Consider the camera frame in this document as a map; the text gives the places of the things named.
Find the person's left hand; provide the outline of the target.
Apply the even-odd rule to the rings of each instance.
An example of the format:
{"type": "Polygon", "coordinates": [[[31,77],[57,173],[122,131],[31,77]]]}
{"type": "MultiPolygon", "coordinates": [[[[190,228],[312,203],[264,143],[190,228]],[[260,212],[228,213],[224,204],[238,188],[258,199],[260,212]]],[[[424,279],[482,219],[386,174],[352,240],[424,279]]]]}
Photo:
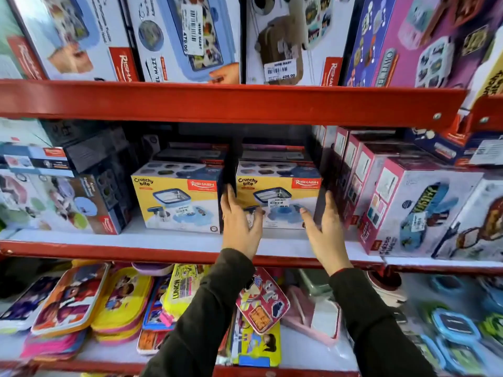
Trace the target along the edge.
{"type": "Polygon", "coordinates": [[[262,235],[250,234],[248,215],[238,204],[232,185],[226,184],[225,188],[220,200],[224,224],[222,248],[236,250],[249,260],[253,260],[262,235]]]}

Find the yellow lunch box carton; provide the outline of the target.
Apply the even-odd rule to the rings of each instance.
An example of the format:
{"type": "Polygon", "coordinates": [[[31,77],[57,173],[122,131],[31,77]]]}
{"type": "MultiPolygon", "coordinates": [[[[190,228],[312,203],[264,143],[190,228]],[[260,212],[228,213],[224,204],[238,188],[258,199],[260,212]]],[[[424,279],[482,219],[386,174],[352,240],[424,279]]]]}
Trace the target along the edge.
{"type": "Polygon", "coordinates": [[[221,233],[222,165],[152,160],[131,174],[148,229],[221,233]]]}
{"type": "Polygon", "coordinates": [[[314,215],[322,177],[316,167],[296,162],[239,160],[236,168],[236,199],[248,223],[254,212],[264,212],[264,229],[305,229],[300,210],[314,215]]]}

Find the pink cartoon lunch box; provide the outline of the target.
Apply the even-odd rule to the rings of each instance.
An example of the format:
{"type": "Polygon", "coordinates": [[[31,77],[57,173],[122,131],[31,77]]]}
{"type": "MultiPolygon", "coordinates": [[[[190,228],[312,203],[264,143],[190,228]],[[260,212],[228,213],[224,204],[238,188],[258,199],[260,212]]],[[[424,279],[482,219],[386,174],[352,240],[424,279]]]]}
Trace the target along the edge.
{"type": "Polygon", "coordinates": [[[251,279],[239,292],[236,306],[258,335],[264,335],[288,312],[290,301],[263,268],[255,268],[251,279]]]}

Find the row of pink white cartons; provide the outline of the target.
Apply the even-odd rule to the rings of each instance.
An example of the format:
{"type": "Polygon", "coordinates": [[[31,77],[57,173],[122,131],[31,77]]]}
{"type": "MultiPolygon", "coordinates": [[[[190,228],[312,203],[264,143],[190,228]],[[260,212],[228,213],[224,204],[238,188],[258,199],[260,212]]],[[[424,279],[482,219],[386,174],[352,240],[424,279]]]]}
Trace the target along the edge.
{"type": "Polygon", "coordinates": [[[367,254],[432,256],[484,175],[392,131],[337,127],[330,139],[327,189],[343,228],[367,254]]]}

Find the blue red cartoon box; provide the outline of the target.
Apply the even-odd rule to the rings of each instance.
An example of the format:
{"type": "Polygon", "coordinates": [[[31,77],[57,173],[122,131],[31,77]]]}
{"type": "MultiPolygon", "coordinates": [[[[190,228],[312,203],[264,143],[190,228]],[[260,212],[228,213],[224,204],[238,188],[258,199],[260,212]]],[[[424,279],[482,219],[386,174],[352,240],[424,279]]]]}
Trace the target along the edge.
{"type": "Polygon", "coordinates": [[[143,318],[143,330],[172,331],[174,329],[176,323],[172,316],[163,310],[161,302],[161,297],[169,286],[171,276],[172,273],[169,273],[157,278],[143,318]]]}

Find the orange flat box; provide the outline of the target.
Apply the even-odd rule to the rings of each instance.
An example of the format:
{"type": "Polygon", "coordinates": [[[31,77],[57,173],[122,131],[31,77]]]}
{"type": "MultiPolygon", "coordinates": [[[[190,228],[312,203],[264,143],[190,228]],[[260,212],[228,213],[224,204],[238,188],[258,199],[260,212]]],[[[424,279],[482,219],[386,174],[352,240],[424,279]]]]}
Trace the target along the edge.
{"type": "Polygon", "coordinates": [[[142,329],[137,341],[136,350],[143,356],[153,356],[158,353],[164,340],[171,331],[154,331],[142,329]]]}

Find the dark blue carton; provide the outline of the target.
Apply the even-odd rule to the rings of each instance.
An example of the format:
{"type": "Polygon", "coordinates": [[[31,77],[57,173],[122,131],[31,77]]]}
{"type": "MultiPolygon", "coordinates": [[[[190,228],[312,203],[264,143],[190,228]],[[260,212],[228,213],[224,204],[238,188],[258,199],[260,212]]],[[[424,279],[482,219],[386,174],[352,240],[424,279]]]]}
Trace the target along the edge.
{"type": "Polygon", "coordinates": [[[404,139],[454,166],[503,166],[503,132],[453,134],[410,128],[404,139]]]}

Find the pile of blue lid containers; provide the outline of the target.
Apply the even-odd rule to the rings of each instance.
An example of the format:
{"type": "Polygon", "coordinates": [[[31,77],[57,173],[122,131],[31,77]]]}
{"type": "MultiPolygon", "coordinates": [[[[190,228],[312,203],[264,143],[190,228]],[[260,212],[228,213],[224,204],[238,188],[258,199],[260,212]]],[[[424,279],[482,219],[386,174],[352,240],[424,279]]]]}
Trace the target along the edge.
{"type": "Polygon", "coordinates": [[[503,277],[400,276],[397,322],[438,374],[503,377],[503,277]]]}

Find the brown lunch box carton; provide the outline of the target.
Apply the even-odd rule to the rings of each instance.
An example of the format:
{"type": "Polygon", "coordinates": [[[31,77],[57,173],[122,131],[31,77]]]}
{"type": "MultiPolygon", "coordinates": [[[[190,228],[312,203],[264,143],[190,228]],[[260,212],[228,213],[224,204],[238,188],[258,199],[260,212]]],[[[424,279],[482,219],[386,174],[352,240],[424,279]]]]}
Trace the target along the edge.
{"type": "Polygon", "coordinates": [[[338,86],[355,0],[246,0],[243,82],[338,86]]]}

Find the dark grey carton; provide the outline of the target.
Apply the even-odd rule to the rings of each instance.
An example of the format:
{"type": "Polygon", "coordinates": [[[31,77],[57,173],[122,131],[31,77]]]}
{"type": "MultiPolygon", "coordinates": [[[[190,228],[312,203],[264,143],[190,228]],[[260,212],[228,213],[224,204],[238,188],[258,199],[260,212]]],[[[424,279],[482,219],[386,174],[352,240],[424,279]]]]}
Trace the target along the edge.
{"type": "Polygon", "coordinates": [[[0,167],[75,177],[129,146],[123,129],[96,120],[0,118],[0,167]]]}

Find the white carton with pink bowls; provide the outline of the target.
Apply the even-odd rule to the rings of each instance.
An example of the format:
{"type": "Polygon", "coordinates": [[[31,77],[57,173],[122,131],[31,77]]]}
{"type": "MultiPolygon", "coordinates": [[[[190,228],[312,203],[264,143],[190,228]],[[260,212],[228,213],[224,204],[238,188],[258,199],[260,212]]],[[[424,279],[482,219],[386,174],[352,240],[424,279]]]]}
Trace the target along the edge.
{"type": "Polygon", "coordinates": [[[131,220],[130,202],[110,169],[77,177],[0,169],[0,220],[16,229],[117,235],[131,220]]]}

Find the orange rimmed cartoon box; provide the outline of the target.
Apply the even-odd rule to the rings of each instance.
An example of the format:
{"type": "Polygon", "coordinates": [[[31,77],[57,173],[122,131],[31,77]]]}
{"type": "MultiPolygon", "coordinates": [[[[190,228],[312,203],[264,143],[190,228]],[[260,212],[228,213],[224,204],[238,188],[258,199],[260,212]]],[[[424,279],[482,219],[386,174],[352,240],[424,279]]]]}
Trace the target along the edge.
{"type": "Polygon", "coordinates": [[[66,271],[42,304],[31,334],[55,337],[89,327],[106,289],[110,270],[109,262],[101,262],[66,271]]]}

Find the stack of pink boxes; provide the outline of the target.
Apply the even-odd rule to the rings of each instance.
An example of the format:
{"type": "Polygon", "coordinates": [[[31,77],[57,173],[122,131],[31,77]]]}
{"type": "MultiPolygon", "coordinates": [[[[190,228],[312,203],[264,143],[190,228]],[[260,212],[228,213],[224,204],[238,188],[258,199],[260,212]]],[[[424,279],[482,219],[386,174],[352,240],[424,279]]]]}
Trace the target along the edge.
{"type": "Polygon", "coordinates": [[[68,360],[82,348],[88,336],[88,329],[60,336],[28,335],[22,347],[20,357],[42,361],[68,360]]]}

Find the dark purple cartoon box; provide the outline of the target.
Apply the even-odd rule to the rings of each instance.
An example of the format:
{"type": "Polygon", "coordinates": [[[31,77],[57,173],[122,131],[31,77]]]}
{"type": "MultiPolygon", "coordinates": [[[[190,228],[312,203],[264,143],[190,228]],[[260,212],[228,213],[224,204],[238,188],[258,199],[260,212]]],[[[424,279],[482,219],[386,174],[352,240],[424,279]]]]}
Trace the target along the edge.
{"type": "Polygon", "coordinates": [[[61,272],[39,276],[0,314],[0,334],[28,331],[49,294],[59,282],[61,272]]]}

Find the white carton with blue box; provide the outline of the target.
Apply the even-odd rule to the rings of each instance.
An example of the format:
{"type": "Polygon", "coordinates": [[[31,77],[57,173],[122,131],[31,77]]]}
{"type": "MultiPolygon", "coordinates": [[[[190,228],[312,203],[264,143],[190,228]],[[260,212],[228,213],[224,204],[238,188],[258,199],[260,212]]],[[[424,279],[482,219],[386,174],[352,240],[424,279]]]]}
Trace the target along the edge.
{"type": "Polygon", "coordinates": [[[140,81],[122,0],[7,0],[50,80],[140,81]]]}

